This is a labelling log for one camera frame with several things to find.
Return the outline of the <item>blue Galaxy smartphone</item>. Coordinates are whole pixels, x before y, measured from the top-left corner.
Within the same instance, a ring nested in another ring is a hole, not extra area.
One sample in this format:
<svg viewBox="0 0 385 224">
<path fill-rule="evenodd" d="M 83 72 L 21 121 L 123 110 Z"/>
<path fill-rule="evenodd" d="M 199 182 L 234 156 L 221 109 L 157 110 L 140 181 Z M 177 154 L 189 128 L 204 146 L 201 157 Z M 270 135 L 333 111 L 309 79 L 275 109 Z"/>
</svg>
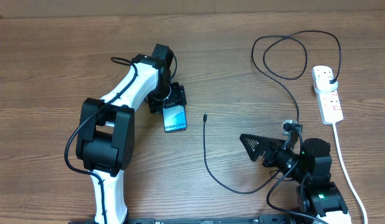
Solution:
<svg viewBox="0 0 385 224">
<path fill-rule="evenodd" d="M 184 106 L 174 106 L 163 109 L 164 130 L 169 133 L 187 128 L 187 119 Z"/>
</svg>

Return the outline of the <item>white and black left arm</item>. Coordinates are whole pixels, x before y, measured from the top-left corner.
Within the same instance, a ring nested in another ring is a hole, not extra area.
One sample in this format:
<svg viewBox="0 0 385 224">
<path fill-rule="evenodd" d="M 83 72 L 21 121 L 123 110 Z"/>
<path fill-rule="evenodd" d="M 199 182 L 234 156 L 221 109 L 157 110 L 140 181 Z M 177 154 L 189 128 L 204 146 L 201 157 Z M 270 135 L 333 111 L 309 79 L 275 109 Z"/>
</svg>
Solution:
<svg viewBox="0 0 385 224">
<path fill-rule="evenodd" d="M 64 152 L 67 161 L 70 145 L 75 142 L 75 154 L 84 166 L 81 173 L 92 179 L 96 214 L 90 223 L 128 222 L 124 171 L 133 156 L 135 113 L 142 102 L 148 103 L 150 113 L 163 115 L 165 132 L 185 130 L 188 126 L 186 92 L 172 81 L 177 59 L 168 46 L 156 44 L 151 55 L 111 60 L 128 66 L 128 74 L 108 94 L 84 101 L 79 126 Z"/>
</svg>

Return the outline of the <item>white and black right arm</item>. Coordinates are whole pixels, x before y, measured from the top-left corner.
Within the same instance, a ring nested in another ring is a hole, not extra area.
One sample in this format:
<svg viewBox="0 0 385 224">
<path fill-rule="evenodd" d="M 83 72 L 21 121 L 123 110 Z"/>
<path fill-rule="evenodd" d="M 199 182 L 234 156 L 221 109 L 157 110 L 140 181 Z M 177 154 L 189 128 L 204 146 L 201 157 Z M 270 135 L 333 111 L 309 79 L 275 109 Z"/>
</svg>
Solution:
<svg viewBox="0 0 385 224">
<path fill-rule="evenodd" d="M 351 223 L 347 204 L 336 184 L 331 181 L 330 143 L 309 138 L 302 141 L 300 152 L 293 151 L 300 140 L 295 134 L 282 140 L 241 134 L 240 140 L 251 161 L 262 156 L 264 167 L 276 167 L 283 174 L 299 183 L 296 188 L 298 207 L 288 210 L 270 203 L 270 195 L 279 185 L 277 182 L 267 195 L 267 203 L 284 215 L 262 215 L 260 223 Z"/>
</svg>

